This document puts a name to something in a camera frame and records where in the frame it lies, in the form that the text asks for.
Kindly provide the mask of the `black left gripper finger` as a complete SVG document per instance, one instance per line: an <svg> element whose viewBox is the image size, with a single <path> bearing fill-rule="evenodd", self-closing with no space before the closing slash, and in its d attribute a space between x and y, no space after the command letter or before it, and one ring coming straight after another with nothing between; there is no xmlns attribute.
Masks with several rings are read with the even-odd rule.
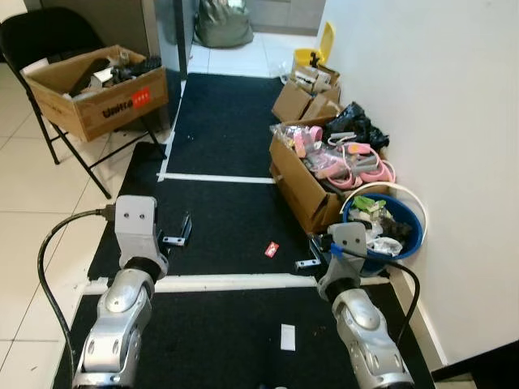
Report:
<svg viewBox="0 0 519 389"><path fill-rule="evenodd" d="M184 219L182 219L181 229L179 229L179 233L174 234L172 237L172 246L174 247L185 247L187 241L189 240L191 230L192 230L192 219L189 212L185 212Z"/></svg>

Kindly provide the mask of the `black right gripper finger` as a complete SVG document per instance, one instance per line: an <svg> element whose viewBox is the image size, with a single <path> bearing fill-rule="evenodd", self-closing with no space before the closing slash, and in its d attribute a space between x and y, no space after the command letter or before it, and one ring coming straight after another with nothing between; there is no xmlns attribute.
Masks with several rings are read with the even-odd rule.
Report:
<svg viewBox="0 0 519 389"><path fill-rule="evenodd" d="M321 241L318 237L307 236L307 247L307 259L298 260L295 263L296 270L311 269L311 267L318 267L324 261L324 256L321 250Z"/></svg>

